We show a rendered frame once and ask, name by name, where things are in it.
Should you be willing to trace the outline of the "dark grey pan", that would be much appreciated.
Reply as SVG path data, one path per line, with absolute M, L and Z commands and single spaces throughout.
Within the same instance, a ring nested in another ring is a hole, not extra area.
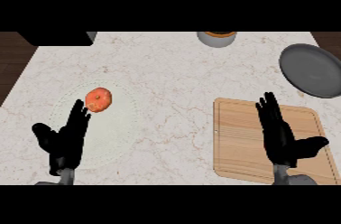
M 279 69 L 310 96 L 341 97 L 341 60 L 323 48 L 306 43 L 289 45 L 279 55 Z

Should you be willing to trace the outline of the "grey pot with orange rim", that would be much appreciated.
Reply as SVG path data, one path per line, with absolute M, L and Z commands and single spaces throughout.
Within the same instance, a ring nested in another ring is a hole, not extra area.
M 236 39 L 236 32 L 198 32 L 198 39 L 213 48 L 224 48 Z

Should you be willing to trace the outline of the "white round placemat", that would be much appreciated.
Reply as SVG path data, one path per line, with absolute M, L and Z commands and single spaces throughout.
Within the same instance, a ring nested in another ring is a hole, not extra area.
M 86 100 L 86 95 L 97 87 L 111 91 L 112 104 L 103 112 L 90 112 L 78 165 L 81 170 L 105 166 L 130 151 L 142 127 L 139 100 L 131 87 L 124 81 L 115 82 L 109 79 L 89 80 L 62 94 L 49 116 L 50 127 L 59 130 L 65 126 L 75 100 Z

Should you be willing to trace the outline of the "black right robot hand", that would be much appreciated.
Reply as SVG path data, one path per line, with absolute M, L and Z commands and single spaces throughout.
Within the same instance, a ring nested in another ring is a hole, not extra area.
M 297 160 L 313 158 L 329 144 L 323 136 L 306 139 L 294 137 L 289 123 L 282 118 L 279 103 L 272 92 L 266 92 L 255 103 L 263 127 L 266 156 L 275 165 L 297 167 Z

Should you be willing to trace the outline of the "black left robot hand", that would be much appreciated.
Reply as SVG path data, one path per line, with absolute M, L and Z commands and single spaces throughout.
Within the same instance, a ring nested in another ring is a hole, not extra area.
M 87 111 L 84 102 L 78 99 L 59 131 L 44 123 L 32 125 L 38 146 L 49 154 L 49 174 L 53 176 L 59 176 L 65 169 L 74 170 L 80 165 L 90 120 Z

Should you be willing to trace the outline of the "wooden cutting board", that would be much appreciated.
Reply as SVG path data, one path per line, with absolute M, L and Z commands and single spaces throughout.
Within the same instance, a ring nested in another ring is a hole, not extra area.
M 217 98 L 213 102 L 213 169 L 226 178 L 275 181 L 254 101 Z M 301 159 L 288 174 L 306 174 L 319 185 L 341 185 L 331 147 L 314 158 Z

